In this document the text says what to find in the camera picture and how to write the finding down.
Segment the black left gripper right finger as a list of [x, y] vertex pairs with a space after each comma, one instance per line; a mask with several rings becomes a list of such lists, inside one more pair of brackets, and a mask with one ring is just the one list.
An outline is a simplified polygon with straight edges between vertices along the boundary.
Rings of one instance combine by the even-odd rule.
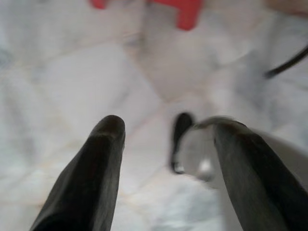
[[213, 132], [243, 231], [308, 231], [308, 192], [263, 138], [236, 121], [216, 123]]

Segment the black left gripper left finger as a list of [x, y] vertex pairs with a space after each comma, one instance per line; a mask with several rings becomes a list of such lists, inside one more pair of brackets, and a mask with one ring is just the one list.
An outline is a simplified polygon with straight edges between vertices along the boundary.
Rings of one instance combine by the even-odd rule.
[[60, 173], [30, 231], [110, 231], [125, 136], [120, 117], [104, 117]]

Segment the red plastic stool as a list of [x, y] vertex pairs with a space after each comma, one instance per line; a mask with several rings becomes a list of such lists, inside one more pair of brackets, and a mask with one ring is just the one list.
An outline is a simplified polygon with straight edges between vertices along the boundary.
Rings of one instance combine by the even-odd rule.
[[[93, 8], [104, 10], [109, 0], [88, 0]], [[177, 9], [176, 26], [180, 30], [189, 31], [197, 24], [202, 9], [203, 0], [141, 0], [143, 4], [149, 5], [159, 3]], [[128, 22], [123, 15], [117, 13], [122, 22]]]

